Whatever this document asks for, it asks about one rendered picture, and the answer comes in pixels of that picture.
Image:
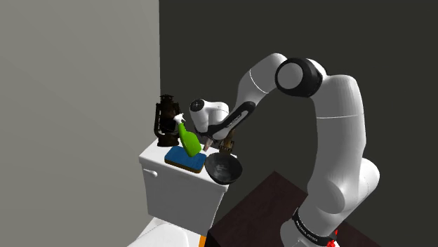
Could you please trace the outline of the green spray bottle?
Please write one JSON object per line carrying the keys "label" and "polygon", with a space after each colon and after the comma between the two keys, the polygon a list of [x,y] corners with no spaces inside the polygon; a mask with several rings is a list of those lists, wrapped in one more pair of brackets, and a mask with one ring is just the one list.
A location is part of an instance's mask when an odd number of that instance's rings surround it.
{"label": "green spray bottle", "polygon": [[182,142],[182,147],[189,157],[194,157],[200,153],[201,144],[196,134],[186,129],[183,115],[183,113],[177,114],[173,117],[173,120],[178,125],[178,133]]}

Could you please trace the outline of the brown wooden object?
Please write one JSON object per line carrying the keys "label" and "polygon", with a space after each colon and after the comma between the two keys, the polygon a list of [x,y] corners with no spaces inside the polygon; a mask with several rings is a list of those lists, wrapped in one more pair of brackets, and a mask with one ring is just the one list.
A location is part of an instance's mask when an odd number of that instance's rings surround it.
{"label": "brown wooden object", "polygon": [[231,154],[233,147],[234,147],[234,132],[235,130],[232,129],[226,136],[226,138],[224,138],[220,144],[219,144],[219,152],[220,153],[225,153],[225,154]]}

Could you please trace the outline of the blue sponge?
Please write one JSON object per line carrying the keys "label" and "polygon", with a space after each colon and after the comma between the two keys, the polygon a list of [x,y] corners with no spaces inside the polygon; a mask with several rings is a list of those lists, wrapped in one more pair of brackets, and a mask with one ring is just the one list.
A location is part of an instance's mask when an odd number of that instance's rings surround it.
{"label": "blue sponge", "polygon": [[200,173],[204,167],[206,157],[207,156],[202,153],[190,157],[183,147],[174,146],[166,153],[164,161],[169,165],[176,166],[183,170]]}

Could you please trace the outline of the black bowl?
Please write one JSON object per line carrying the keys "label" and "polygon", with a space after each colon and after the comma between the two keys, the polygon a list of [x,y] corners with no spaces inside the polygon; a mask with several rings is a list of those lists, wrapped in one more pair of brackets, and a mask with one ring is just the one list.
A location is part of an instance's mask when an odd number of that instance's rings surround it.
{"label": "black bowl", "polygon": [[219,185],[230,185],[243,173],[243,166],[237,157],[221,152],[209,155],[204,167],[210,178]]}

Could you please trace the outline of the dark brown lantern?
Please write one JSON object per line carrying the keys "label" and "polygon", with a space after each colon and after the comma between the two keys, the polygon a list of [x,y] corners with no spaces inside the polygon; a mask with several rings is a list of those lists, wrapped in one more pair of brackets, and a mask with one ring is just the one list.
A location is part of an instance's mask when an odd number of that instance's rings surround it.
{"label": "dark brown lantern", "polygon": [[173,96],[164,94],[156,104],[154,119],[154,134],[158,138],[158,147],[172,147],[179,145],[178,125],[173,118],[180,114],[180,107],[173,101]]}

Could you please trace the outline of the white toilet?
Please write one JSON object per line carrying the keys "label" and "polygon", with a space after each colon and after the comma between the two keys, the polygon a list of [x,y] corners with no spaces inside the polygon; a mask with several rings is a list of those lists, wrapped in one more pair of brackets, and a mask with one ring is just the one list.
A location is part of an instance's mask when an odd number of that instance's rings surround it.
{"label": "white toilet", "polygon": [[157,143],[139,155],[152,220],[127,247],[204,247],[228,186],[214,182],[204,168],[193,173],[167,164],[171,148]]}

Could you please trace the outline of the dark robot stand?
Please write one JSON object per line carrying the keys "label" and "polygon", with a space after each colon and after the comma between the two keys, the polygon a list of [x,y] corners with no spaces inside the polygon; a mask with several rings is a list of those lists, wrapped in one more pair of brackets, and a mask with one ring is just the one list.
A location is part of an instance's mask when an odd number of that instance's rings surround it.
{"label": "dark robot stand", "polygon": [[281,225],[306,196],[273,172],[209,229],[204,247],[284,247]]}

